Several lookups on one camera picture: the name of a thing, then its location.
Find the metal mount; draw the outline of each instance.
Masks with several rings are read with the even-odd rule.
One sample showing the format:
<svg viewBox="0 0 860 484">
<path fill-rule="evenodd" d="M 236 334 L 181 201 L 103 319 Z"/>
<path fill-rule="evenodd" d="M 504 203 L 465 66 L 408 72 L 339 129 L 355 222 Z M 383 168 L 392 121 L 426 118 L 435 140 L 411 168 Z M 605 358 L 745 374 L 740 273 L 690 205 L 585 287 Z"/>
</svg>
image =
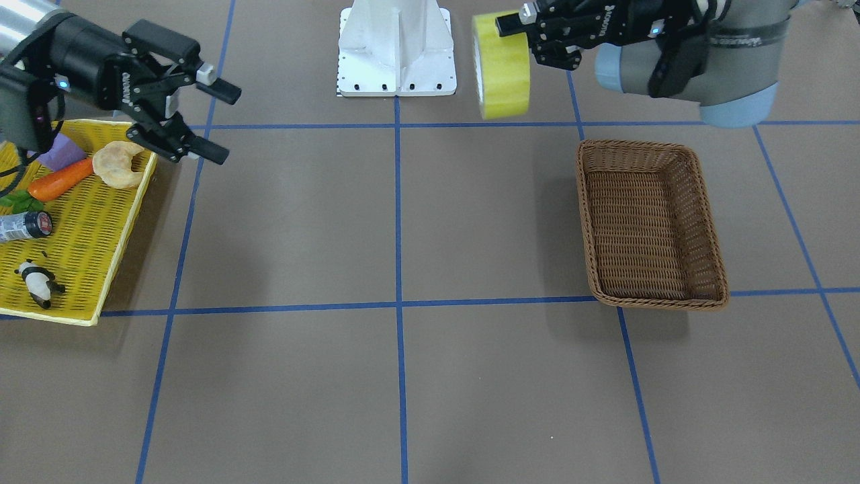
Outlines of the metal mount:
<svg viewBox="0 0 860 484">
<path fill-rule="evenodd" d="M 449 96 L 451 14 L 436 0 L 355 0 L 341 12 L 339 96 Z"/>
</svg>

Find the wicker basket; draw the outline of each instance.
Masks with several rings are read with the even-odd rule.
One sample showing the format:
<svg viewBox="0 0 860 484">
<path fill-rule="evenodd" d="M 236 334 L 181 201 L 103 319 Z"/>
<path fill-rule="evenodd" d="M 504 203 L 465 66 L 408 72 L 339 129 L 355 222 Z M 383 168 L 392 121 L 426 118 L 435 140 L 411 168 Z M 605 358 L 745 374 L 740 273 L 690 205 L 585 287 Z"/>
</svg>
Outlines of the wicker basket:
<svg viewBox="0 0 860 484">
<path fill-rule="evenodd" d="M 127 140 L 129 126 L 127 122 L 74 120 L 65 122 L 63 134 L 92 156 L 110 141 Z M 15 148 L 2 146 L 0 170 L 17 163 Z M 90 175 L 45 204 L 54 222 L 51 235 L 1 244 L 0 314 L 80 326 L 97 324 L 156 163 L 157 155 L 150 151 L 134 157 L 132 169 L 144 173 L 136 189 L 112 189 Z M 31 164 L 20 188 L 49 172 L 39 163 Z M 0 186 L 14 178 L 0 178 Z M 8 213 L 9 208 L 0 207 L 0 214 Z M 38 307 L 21 277 L 13 272 L 27 258 L 53 272 L 66 287 L 65 294 L 52 298 L 50 309 Z"/>
<path fill-rule="evenodd" d="M 577 168 L 588 283 L 613 306 L 728 304 L 698 157 L 681 145 L 587 140 Z"/>
</svg>

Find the brown woven basket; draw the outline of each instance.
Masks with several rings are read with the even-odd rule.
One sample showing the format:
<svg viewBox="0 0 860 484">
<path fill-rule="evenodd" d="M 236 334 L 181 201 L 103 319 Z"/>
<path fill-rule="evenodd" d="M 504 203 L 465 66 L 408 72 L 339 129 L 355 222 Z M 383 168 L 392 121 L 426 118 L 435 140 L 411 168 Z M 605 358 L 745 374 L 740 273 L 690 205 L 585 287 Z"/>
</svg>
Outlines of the brown woven basket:
<svg viewBox="0 0 860 484">
<path fill-rule="evenodd" d="M 586 140 L 577 168 L 588 284 L 613 306 L 728 304 L 698 157 L 681 145 Z"/>
</svg>

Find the gray robot arm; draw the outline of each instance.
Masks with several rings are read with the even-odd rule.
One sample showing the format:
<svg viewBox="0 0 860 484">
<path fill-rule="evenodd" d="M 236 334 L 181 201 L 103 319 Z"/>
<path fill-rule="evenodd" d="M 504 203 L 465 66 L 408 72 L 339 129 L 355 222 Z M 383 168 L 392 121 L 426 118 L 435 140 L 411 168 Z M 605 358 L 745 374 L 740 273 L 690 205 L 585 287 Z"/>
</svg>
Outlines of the gray robot arm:
<svg viewBox="0 0 860 484">
<path fill-rule="evenodd" d="M 537 0 L 498 24 L 527 32 L 539 64 L 573 70 L 599 47 L 603 87 L 698 102 L 710 125 L 749 127 L 771 111 L 790 11 L 805 2 Z"/>
</svg>

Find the blue tape line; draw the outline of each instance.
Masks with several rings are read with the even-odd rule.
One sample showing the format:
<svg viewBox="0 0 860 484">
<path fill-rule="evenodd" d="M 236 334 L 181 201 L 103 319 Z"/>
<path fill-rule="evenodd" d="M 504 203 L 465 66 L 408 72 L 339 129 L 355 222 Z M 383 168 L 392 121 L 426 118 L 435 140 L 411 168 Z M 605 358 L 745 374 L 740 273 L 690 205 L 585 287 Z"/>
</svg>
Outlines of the blue tape line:
<svg viewBox="0 0 860 484">
<path fill-rule="evenodd" d="M 386 309 L 397 307 L 395 302 L 346 302 L 341 304 L 292 304 L 283 306 L 241 307 L 190 307 L 176 309 L 173 314 L 194 316 L 201 314 L 248 314 L 248 313 L 301 313 L 309 311 L 344 311 L 349 309 Z"/>
<path fill-rule="evenodd" d="M 397 379 L 400 394 L 400 480 L 409 484 L 409 441 L 406 413 L 406 355 L 403 349 L 403 238 L 400 97 L 394 98 L 395 292 L 397 306 Z"/>
<path fill-rule="evenodd" d="M 761 121 L 759 125 L 770 126 L 854 126 L 860 124 L 860 120 L 832 120 L 832 121 Z"/>
<path fill-rule="evenodd" d="M 233 15 L 236 12 L 236 0 L 230 0 L 230 10 L 227 13 L 227 23 L 224 26 L 224 39 L 221 44 L 221 56 L 218 62 L 218 76 L 224 69 L 224 59 L 227 56 L 227 46 L 230 43 L 230 29 L 233 25 Z M 205 138 L 209 138 L 212 131 L 212 121 L 215 117 L 215 99 L 209 103 L 209 115 L 206 118 Z M 156 409 L 158 408 L 158 395 L 161 392 L 161 382 L 164 376 L 164 362 L 167 360 L 167 351 L 170 345 L 170 333 L 173 328 L 173 311 L 176 310 L 176 302 L 179 299 L 179 288 L 182 282 L 182 272 L 185 268 L 185 258 L 188 249 L 188 240 L 191 236 L 191 225 L 194 223 L 194 210 L 196 209 L 197 191 L 200 188 L 200 174 L 203 171 L 203 159 L 197 162 L 197 171 L 194 174 L 194 186 L 191 190 L 191 200 L 188 204 L 188 215 L 185 221 L 185 231 L 182 235 L 182 247 L 179 252 L 179 262 L 176 265 L 176 276 L 173 285 L 173 293 L 170 296 L 170 314 L 167 317 L 167 324 L 164 327 L 164 338 L 162 341 L 161 356 L 158 358 L 158 369 L 156 371 L 156 380 L 152 389 L 152 399 L 150 401 L 150 411 L 146 419 L 146 430 L 144 431 L 144 441 L 140 450 L 140 461 L 138 462 L 138 473 L 136 484 L 141 484 L 144 480 L 146 471 L 146 458 L 150 451 L 150 441 L 152 438 L 152 427 L 155 424 Z"/>
<path fill-rule="evenodd" d="M 409 424 L 406 411 L 406 354 L 403 349 L 402 306 L 397 306 L 397 380 L 400 391 L 400 482 L 409 484 Z"/>
<path fill-rule="evenodd" d="M 135 484 L 144 481 L 146 472 L 146 459 L 150 454 L 150 441 L 152 439 L 152 426 L 156 421 L 156 410 L 158 409 L 158 395 L 161 393 L 161 382 L 164 377 L 164 362 L 167 361 L 167 349 L 170 344 L 170 333 L 173 329 L 173 315 L 168 316 L 167 324 L 164 325 L 164 336 L 162 338 L 162 349 L 158 355 L 158 369 L 156 379 L 152 384 L 152 397 L 150 398 L 150 411 L 146 415 L 146 430 L 144 431 L 144 442 L 140 447 L 140 460 L 138 461 L 138 473 L 134 479 Z"/>
<path fill-rule="evenodd" d="M 852 294 L 860 293 L 860 288 L 824 288 L 828 294 Z"/>
<path fill-rule="evenodd" d="M 702 121 L 583 121 L 582 126 L 707 126 Z"/>
<path fill-rule="evenodd" d="M 636 360 L 633 358 L 633 347 L 630 345 L 630 335 L 627 333 L 627 321 L 624 310 L 617 308 L 618 323 L 621 325 L 621 336 L 624 338 L 624 350 L 627 351 L 627 364 L 630 366 L 630 378 L 633 380 L 633 392 L 636 394 L 636 405 L 639 407 L 639 420 L 642 421 L 642 434 L 645 436 L 645 447 L 648 449 L 648 460 L 651 462 L 651 475 L 654 484 L 660 484 L 660 470 L 657 468 L 657 456 L 654 444 L 651 442 L 651 429 L 648 426 L 648 415 L 645 413 L 645 401 L 642 398 L 642 388 L 639 386 L 639 374 L 636 372 Z"/>
<path fill-rule="evenodd" d="M 552 304 L 564 302 L 596 302 L 590 295 L 575 295 L 563 297 L 519 297 L 499 299 L 447 299 L 434 301 L 404 301 L 403 307 L 439 307 L 439 306 L 495 306 L 506 304 Z"/>
<path fill-rule="evenodd" d="M 758 289 L 751 291 L 732 291 L 732 297 L 751 297 L 761 295 L 806 295 L 818 293 L 818 289 Z"/>
<path fill-rule="evenodd" d="M 582 117 L 580 116 L 580 102 L 576 99 L 576 88 L 574 87 L 574 76 L 568 71 L 568 89 L 570 90 L 570 100 L 574 104 L 574 117 L 576 118 L 576 129 L 580 132 L 580 141 L 586 138 L 586 130 L 582 127 Z"/>
<path fill-rule="evenodd" d="M 394 123 L 357 123 L 357 124 L 213 124 L 213 130 L 243 129 L 392 129 Z"/>
<path fill-rule="evenodd" d="M 401 126 L 407 129 L 417 127 L 573 127 L 576 126 L 576 123 L 571 121 L 412 122 L 403 123 Z"/>
<path fill-rule="evenodd" d="M 579 106 L 574 106 L 574 114 Z M 798 126 L 854 126 L 860 121 L 763 121 L 763 125 Z M 444 127 L 614 127 L 614 126 L 707 126 L 703 121 L 500 121 L 500 122 L 411 122 L 401 123 L 402 129 L 444 128 Z M 249 129 L 392 129 L 394 123 L 296 123 L 296 124 L 213 124 L 211 130 L 249 130 Z M 191 125 L 192 129 L 206 129 L 207 125 Z"/>
<path fill-rule="evenodd" d="M 818 293 L 821 297 L 821 302 L 824 304 L 824 308 L 827 311 L 827 317 L 830 319 L 830 325 L 833 327 L 833 332 L 836 333 L 836 339 L 839 341 L 839 346 L 842 348 L 842 353 L 845 355 L 845 361 L 848 362 L 848 367 L 851 369 L 851 374 L 854 376 L 854 382 L 857 384 L 857 388 L 860 389 L 860 374 L 857 373 L 857 366 L 854 364 L 854 358 L 851 356 L 851 351 L 848 349 L 848 344 L 845 342 L 845 337 L 842 335 L 842 330 L 839 328 L 839 323 L 836 321 L 836 316 L 833 314 L 833 310 L 830 308 L 830 301 L 827 300 L 827 294 L 824 290 L 824 287 L 821 285 L 821 280 L 818 277 L 818 271 L 815 270 L 815 266 L 812 263 L 812 257 L 809 255 L 809 250 L 806 247 L 806 242 L 803 241 L 801 229 L 797 225 L 797 220 L 795 219 L 794 213 L 791 211 L 789 200 L 785 196 L 785 192 L 783 191 L 783 185 L 779 182 L 779 176 L 777 175 L 776 169 L 773 167 L 771 155 L 767 152 L 765 141 L 764 139 L 762 139 L 761 132 L 759 131 L 759 129 L 757 127 L 753 127 L 752 130 L 755 132 L 755 137 L 756 140 L 759 142 L 759 148 L 761 149 L 762 155 L 765 156 L 767 169 L 768 171 L 770 171 L 773 183 L 777 187 L 779 199 L 783 202 L 783 208 L 785 209 L 785 213 L 789 217 L 791 229 L 795 233 L 797 243 L 800 244 L 801 252 L 803 252 L 803 258 L 806 259 L 809 273 L 812 274 L 813 281 L 815 282 L 815 287 L 818 289 Z"/>
<path fill-rule="evenodd" d="M 132 309 L 128 311 L 104 311 L 102 318 L 126 318 L 132 316 L 167 316 L 169 309 Z"/>
</svg>

